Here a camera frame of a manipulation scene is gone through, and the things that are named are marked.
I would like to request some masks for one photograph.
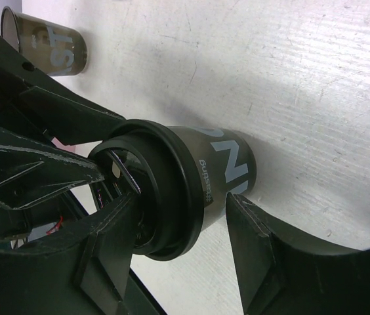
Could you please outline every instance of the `red wire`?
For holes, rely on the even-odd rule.
[[[57,222],[57,224],[55,224],[48,232],[47,232],[47,235],[49,234],[52,234],[56,231],[58,231],[61,227],[61,224],[62,224],[62,215],[60,215],[60,220]]]

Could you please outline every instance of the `gray cup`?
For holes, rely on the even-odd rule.
[[[249,145],[225,129],[168,127],[189,149],[198,168],[204,195],[206,229],[225,214],[228,192],[249,193],[257,178],[257,165]]]

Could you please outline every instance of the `round hole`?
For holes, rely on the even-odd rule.
[[[20,197],[21,195],[23,195],[23,189],[22,188],[16,188],[14,191],[13,191],[13,194],[16,196],[16,197]]]
[[[34,71],[34,69],[35,69],[35,66],[34,66],[32,63],[30,63],[30,62],[24,62],[24,63],[22,64],[22,67],[23,67],[23,69],[25,69],[26,71]]]

